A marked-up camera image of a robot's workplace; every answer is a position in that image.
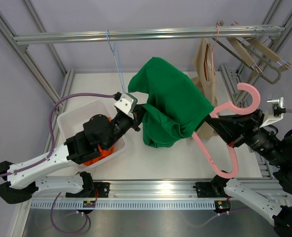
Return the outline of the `green t shirt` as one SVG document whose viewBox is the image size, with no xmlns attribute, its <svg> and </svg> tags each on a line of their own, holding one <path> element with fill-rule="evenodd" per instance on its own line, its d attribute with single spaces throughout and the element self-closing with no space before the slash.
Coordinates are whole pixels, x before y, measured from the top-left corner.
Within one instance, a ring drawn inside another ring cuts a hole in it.
<svg viewBox="0 0 292 237">
<path fill-rule="evenodd" d="M 191 137 L 214 109 L 186 74 L 160 57 L 142 66 L 128 91 L 148 95 L 143 105 L 143 142 L 153 148 L 169 148 Z"/>
</svg>

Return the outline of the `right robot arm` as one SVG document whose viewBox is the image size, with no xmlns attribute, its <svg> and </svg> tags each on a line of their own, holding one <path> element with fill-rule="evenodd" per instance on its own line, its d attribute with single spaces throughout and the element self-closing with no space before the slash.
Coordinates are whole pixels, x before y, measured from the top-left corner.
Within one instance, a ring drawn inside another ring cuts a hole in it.
<svg viewBox="0 0 292 237">
<path fill-rule="evenodd" d="M 282 140 L 262 125 L 264 115 L 257 109 L 248 115 L 229 115 L 206 121 L 230 148 L 246 144 L 278 168 L 274 177 L 292 204 L 292 129 Z M 244 186 L 237 179 L 216 175 L 210 191 L 216 196 L 235 198 L 266 219 L 280 237 L 292 237 L 292 205 L 278 205 Z"/>
</svg>

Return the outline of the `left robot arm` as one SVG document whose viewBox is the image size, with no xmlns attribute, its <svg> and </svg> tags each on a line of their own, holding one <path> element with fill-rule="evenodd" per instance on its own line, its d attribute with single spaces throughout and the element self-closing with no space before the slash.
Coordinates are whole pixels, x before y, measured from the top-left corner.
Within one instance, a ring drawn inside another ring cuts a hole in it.
<svg viewBox="0 0 292 237">
<path fill-rule="evenodd" d="M 121 110 L 113 119 L 98 114 L 83 124 L 83 130 L 68 138 L 52 152 L 42 154 L 21 164 L 0 163 L 0 197 L 8 204 L 17 204 L 40 194 L 65 193 L 68 198 L 93 197 L 94 181 L 83 171 L 73 176 L 51 176 L 63 168 L 78 166 L 96 159 L 110 150 L 129 130 L 140 131 L 145 108 L 137 105 L 132 116 Z"/>
</svg>

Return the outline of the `light blue wire hanger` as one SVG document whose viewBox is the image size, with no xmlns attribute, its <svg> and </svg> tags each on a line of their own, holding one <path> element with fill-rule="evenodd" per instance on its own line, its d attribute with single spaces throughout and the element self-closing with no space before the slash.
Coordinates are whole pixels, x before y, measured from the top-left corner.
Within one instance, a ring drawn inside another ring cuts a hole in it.
<svg viewBox="0 0 292 237">
<path fill-rule="evenodd" d="M 107 42 L 109 44 L 110 50 L 113 54 L 113 58 L 114 58 L 114 62 L 115 62 L 115 66 L 119 75 L 119 79 L 120 79 L 120 84 L 121 84 L 121 89 L 122 92 L 126 92 L 126 86 L 125 86 L 125 82 L 124 82 L 124 76 L 123 76 L 123 72 L 121 69 L 121 63 L 120 63 L 120 57 L 119 57 L 119 51 L 118 51 L 118 47 L 117 47 L 117 42 L 114 42 L 113 44 L 111 44 L 110 42 L 110 31 L 106 30 L 106 38 L 107 38 Z"/>
</svg>

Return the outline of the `orange t shirt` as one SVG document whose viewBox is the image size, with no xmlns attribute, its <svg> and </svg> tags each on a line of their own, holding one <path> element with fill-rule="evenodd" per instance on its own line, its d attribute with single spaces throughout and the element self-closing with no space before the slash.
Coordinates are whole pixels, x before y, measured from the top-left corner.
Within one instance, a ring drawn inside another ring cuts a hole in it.
<svg viewBox="0 0 292 237">
<path fill-rule="evenodd" d="M 93 116 L 84 125 L 84 132 L 90 145 L 98 148 L 99 156 L 94 154 L 92 158 L 83 164 L 91 166 L 113 154 L 114 145 L 110 145 L 111 118 L 102 114 Z"/>
</svg>

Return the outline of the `beige t shirt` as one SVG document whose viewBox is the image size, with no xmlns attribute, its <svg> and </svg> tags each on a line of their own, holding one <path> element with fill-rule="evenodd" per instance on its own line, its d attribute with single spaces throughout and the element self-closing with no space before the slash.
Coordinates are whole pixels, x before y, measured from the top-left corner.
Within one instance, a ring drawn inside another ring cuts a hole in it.
<svg viewBox="0 0 292 237">
<path fill-rule="evenodd" d="M 205 38 L 200 41 L 198 52 L 194 58 L 194 66 L 197 71 L 197 77 L 192 78 L 191 81 L 207 100 L 216 107 L 218 105 L 216 98 L 216 72 L 213 67 L 212 48 Z"/>
</svg>

